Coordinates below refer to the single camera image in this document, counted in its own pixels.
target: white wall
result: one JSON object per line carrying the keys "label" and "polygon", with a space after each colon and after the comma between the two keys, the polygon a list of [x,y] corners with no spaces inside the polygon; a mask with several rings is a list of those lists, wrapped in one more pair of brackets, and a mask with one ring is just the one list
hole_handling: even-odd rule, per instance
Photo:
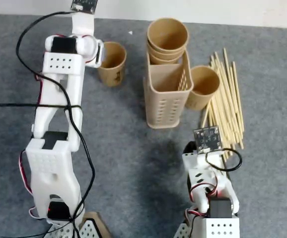
{"label": "white wall", "polygon": [[[2,14],[42,15],[69,10],[72,0],[0,0]],[[98,0],[97,18],[154,20],[287,28],[287,0]]]}

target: perforated container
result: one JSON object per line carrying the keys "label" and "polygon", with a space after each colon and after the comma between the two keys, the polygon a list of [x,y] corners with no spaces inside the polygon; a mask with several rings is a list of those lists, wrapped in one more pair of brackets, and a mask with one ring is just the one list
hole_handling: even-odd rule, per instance
{"label": "perforated container", "polygon": [[147,124],[154,129],[176,127],[193,89],[187,51],[182,63],[151,65],[147,53],[147,77],[143,80]]}

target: black cable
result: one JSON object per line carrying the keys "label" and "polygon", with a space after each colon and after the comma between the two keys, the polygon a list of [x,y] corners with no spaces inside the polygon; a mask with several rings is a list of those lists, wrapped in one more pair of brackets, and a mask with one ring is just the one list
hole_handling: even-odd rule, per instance
{"label": "black cable", "polygon": [[189,238],[191,238],[192,236],[192,231],[193,231],[193,226],[194,226],[194,220],[197,218],[198,216],[195,216],[193,219],[192,219],[192,226],[191,226],[191,231],[190,231],[190,234],[189,234]]}
{"label": "black cable", "polygon": [[[221,155],[221,159],[222,159],[222,163],[224,165],[224,168],[227,169],[227,165],[226,165],[226,162],[225,162],[223,155]],[[226,172],[226,177],[232,182],[231,177],[229,175],[229,172]]]}
{"label": "black cable", "polygon": [[[46,18],[49,18],[51,16],[55,16],[55,15],[66,15],[66,14],[71,14],[73,13],[73,11],[70,11],[70,12],[64,12],[64,11],[59,11],[59,12],[54,12],[54,13],[51,13],[51,14],[48,14],[48,15],[45,15],[45,16],[42,16],[40,18],[38,18],[37,20],[35,20],[33,23],[31,23],[28,27],[25,28],[25,30],[21,33],[20,37],[19,37],[19,40],[17,42],[17,45],[16,45],[16,55],[18,57],[18,59],[20,60],[20,62],[30,71],[32,72],[34,75],[37,75],[39,76],[40,78],[43,78],[43,79],[46,79],[54,84],[56,84],[62,91],[63,91],[63,94],[66,98],[66,101],[67,101],[67,109],[69,111],[69,118],[70,118],[70,122],[74,128],[74,130],[77,132],[78,136],[80,137],[80,140],[83,144],[83,147],[84,147],[84,150],[85,150],[85,153],[86,153],[86,157],[87,157],[87,160],[88,160],[88,163],[91,167],[91,170],[92,170],[92,177],[91,177],[91,180],[90,180],[90,183],[86,189],[86,192],[84,194],[84,196],[82,197],[80,203],[78,204],[74,214],[73,214],[73,219],[75,220],[76,219],[76,215],[80,209],[80,207],[82,206],[82,204],[84,203],[85,199],[87,198],[88,196],[88,193],[89,191],[91,190],[92,188],[92,185],[94,183],[94,179],[95,179],[95,168],[94,168],[94,165],[92,163],[92,160],[91,160],[91,157],[90,157],[90,154],[89,154],[89,151],[88,151],[88,147],[87,147],[87,144],[86,144],[86,141],[83,137],[83,135],[81,134],[81,132],[79,131],[79,129],[77,128],[74,120],[73,120],[73,115],[72,115],[72,105],[71,105],[71,101],[70,101],[70,98],[69,98],[69,95],[67,93],[67,91],[65,90],[65,88],[63,87],[62,84],[60,84],[59,82],[49,78],[49,77],[46,77],[36,71],[34,71],[33,69],[31,69],[24,61],[23,59],[21,58],[20,54],[19,54],[19,49],[20,49],[20,45],[21,45],[21,42],[22,42],[22,39],[23,37],[25,36],[25,34],[32,28],[34,27],[36,24],[38,24],[39,22],[43,21],[44,19]],[[74,226],[74,229],[76,230],[77,232],[77,238],[80,238],[80,235],[78,233],[78,229],[76,228],[76,225],[75,223],[73,222],[73,226]]]}
{"label": "black cable", "polygon": [[53,233],[53,232],[56,232],[56,231],[58,231],[58,230],[60,230],[60,229],[62,229],[62,228],[64,228],[64,227],[66,227],[69,223],[71,223],[71,222],[68,222],[68,223],[66,223],[64,226],[62,226],[62,227],[59,227],[59,228],[57,228],[57,229],[55,229],[55,230],[53,230],[53,231],[47,231],[47,232],[44,232],[44,233],[41,233],[41,234],[37,234],[37,235],[31,235],[31,236],[26,236],[26,237],[0,237],[0,238],[31,238],[31,237],[39,237],[39,236],[45,236],[46,234],[49,234],[49,233]]}
{"label": "black cable", "polygon": [[[68,110],[69,107],[63,105],[49,105],[49,104],[36,104],[36,103],[0,103],[0,108],[7,108],[7,107],[42,107],[42,108],[64,108]],[[71,108],[82,108],[80,105],[73,105]]]}
{"label": "black cable", "polygon": [[210,163],[210,162],[208,161],[208,154],[207,154],[207,153],[205,154],[205,161],[206,161],[209,165],[211,165],[213,168],[215,168],[215,169],[217,169],[217,170],[219,170],[219,171],[222,171],[222,172],[232,172],[232,171],[237,170],[239,167],[241,167],[241,165],[242,165],[242,163],[243,163],[243,158],[242,158],[241,154],[240,154],[238,151],[233,150],[233,149],[230,149],[230,148],[224,148],[224,149],[222,149],[222,151],[226,151],[226,150],[227,150],[227,151],[232,151],[233,153],[235,153],[235,154],[238,156],[239,162],[238,162],[238,164],[237,164],[235,167],[230,168],[230,169],[220,168],[220,167],[218,167],[218,166],[216,166],[216,165],[214,165],[214,164],[212,164],[212,163]]}

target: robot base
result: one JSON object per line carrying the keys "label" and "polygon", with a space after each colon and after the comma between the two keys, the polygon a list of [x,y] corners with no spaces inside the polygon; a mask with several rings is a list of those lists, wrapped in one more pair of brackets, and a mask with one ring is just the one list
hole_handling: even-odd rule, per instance
{"label": "robot base", "polygon": [[[44,238],[71,238],[73,236],[73,226],[69,224],[63,229],[48,233]],[[111,238],[111,234],[106,224],[101,219],[97,212],[86,212],[83,217],[83,222],[80,225],[79,235],[81,238]]]}

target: bamboo skewer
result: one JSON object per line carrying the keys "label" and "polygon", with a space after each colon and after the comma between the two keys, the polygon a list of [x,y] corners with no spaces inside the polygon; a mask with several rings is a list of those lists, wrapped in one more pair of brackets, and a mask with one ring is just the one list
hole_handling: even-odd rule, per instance
{"label": "bamboo skewer", "polygon": [[202,122],[202,125],[201,125],[202,128],[205,127],[205,123],[207,121],[209,109],[210,109],[210,104],[208,103],[207,108],[206,108],[205,113],[204,113],[203,122]]}
{"label": "bamboo skewer", "polygon": [[238,110],[240,114],[240,123],[242,128],[242,138],[243,138],[243,132],[244,132],[244,120],[243,120],[243,112],[242,112],[242,106],[241,106],[241,100],[239,96],[239,88],[238,88],[238,81],[237,81],[237,74],[236,74],[236,64],[235,62],[232,63],[233,65],[233,72],[234,72],[234,81],[235,81],[235,90],[237,95],[237,104],[238,104]]}
{"label": "bamboo skewer", "polygon": [[229,64],[228,64],[226,48],[223,49],[223,54],[224,54],[224,60],[225,60],[228,84],[229,84],[229,88],[231,89],[231,95],[232,95],[232,101],[233,101],[234,110],[235,110],[236,113],[238,113],[238,107],[237,107],[237,104],[236,104],[236,94],[233,91],[233,88],[235,88],[235,87],[233,87],[233,82],[232,82],[232,79],[231,79],[231,72],[230,72],[230,68],[229,68]]}
{"label": "bamboo skewer", "polygon": [[[233,74],[232,66],[229,67],[229,70],[231,72],[231,80],[232,80],[232,84],[233,84],[233,89],[232,89],[233,90],[233,94],[236,95],[236,88],[235,88],[235,84],[234,84],[234,74]],[[240,113],[239,111],[236,112],[236,119],[240,117],[239,113]],[[238,127],[237,129],[238,129],[239,134],[241,135],[241,137],[243,137],[243,128],[242,128],[241,124],[238,121],[236,121],[236,124],[237,124],[237,127]]]}
{"label": "bamboo skewer", "polygon": [[[239,144],[244,149],[243,132],[244,121],[240,103],[240,93],[236,74],[235,62],[229,65],[226,49],[223,49],[224,63],[220,61],[217,52],[211,56],[210,66],[220,80],[217,92],[209,101],[203,118],[202,127],[208,122],[209,126],[217,125],[221,135],[223,148],[235,149]],[[223,158],[226,161],[232,155],[225,151]]]}

